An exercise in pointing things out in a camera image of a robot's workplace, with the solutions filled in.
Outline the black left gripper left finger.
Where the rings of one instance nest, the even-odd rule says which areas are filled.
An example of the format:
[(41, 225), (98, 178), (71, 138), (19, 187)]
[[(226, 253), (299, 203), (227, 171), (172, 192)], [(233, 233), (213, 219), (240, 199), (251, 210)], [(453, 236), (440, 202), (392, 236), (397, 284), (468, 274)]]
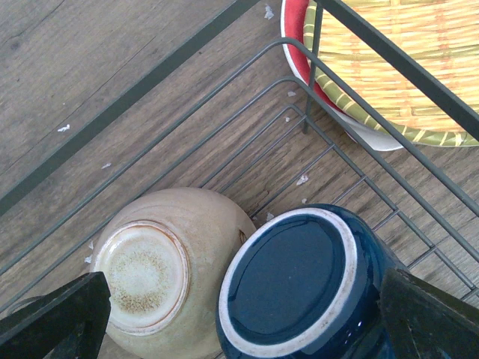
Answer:
[(2, 358), (97, 358), (111, 310), (101, 272), (84, 274), (1, 320)]

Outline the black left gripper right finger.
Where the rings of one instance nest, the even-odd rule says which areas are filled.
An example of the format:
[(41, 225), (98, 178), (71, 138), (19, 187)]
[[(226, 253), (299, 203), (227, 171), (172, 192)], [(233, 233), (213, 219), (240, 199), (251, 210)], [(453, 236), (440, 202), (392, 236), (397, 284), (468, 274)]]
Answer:
[(478, 357), (478, 309), (407, 271), (386, 271), (379, 307), (397, 358)]

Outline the dark blue ceramic mug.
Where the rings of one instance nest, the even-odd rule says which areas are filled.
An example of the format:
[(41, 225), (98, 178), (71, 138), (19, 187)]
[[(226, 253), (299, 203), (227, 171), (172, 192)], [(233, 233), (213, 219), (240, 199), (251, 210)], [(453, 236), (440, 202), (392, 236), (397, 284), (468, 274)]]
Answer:
[(393, 358), (379, 309), (402, 262), (348, 209), (315, 203), (252, 234), (224, 276), (216, 331), (227, 358)]

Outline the beige ceramic bowl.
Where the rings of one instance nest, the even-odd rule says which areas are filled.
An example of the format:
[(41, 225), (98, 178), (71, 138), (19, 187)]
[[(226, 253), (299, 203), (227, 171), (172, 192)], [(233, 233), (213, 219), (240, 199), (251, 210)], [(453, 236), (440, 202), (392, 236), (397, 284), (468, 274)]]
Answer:
[(91, 259), (111, 293), (107, 334), (140, 358), (216, 357), (222, 281), (254, 232), (236, 203), (207, 189), (167, 188), (125, 206)]

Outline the yellow woven pattern plate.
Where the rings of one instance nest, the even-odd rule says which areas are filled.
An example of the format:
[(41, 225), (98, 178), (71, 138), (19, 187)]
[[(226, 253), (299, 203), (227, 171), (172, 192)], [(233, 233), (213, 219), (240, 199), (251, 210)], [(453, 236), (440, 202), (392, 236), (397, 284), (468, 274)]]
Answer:
[(302, 41), (319, 89), (358, 124), (478, 145), (476, 1), (310, 1)]

